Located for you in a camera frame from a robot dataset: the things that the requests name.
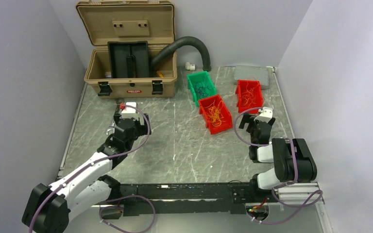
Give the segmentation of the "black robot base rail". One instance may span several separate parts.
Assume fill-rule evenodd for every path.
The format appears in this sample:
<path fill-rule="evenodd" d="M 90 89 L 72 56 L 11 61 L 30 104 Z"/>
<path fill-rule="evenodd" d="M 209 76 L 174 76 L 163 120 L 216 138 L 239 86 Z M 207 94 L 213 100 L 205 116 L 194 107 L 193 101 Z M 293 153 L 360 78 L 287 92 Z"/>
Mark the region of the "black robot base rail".
<path fill-rule="evenodd" d="M 253 181 L 226 183 L 121 184 L 119 191 L 99 204 L 120 207 L 123 216 L 255 212 L 276 203 L 271 191 Z"/>

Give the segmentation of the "green plastic bin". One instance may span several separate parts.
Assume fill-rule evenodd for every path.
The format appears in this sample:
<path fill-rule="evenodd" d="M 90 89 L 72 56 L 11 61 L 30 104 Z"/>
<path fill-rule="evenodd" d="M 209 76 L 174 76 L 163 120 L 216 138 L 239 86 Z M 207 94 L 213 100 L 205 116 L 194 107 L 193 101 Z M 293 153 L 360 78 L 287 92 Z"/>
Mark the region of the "green plastic bin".
<path fill-rule="evenodd" d="M 187 75 L 187 86 L 192 93 L 192 100 L 199 106 L 198 100 L 216 95 L 217 91 L 207 71 Z"/>

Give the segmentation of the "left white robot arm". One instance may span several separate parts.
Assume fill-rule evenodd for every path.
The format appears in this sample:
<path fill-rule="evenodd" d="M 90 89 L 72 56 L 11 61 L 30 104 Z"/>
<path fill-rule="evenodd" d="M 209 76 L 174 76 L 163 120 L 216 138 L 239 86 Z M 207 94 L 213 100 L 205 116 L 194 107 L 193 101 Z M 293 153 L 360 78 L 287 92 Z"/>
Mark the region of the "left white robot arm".
<path fill-rule="evenodd" d="M 94 204 L 119 200 L 120 182 L 107 173 L 122 163 L 141 136 L 152 134 L 148 114 L 116 114 L 114 132 L 81 166 L 67 176 L 49 184 L 38 184 L 29 196 L 22 223 L 30 233 L 62 233 L 69 222 Z"/>

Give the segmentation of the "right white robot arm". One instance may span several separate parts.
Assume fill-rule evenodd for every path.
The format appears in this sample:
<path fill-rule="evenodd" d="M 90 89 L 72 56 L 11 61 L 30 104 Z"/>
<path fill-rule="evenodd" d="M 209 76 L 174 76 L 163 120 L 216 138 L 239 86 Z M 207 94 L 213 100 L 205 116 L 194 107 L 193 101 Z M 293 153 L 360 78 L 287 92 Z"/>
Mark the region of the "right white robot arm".
<path fill-rule="evenodd" d="M 267 190 L 286 184 L 309 183 L 317 177 L 317 166 L 302 138 L 271 138 L 275 118 L 263 119 L 244 113 L 239 124 L 250 134 L 249 158 L 254 163 L 272 164 L 266 172 L 255 174 L 248 188 L 253 201 L 261 201 Z"/>

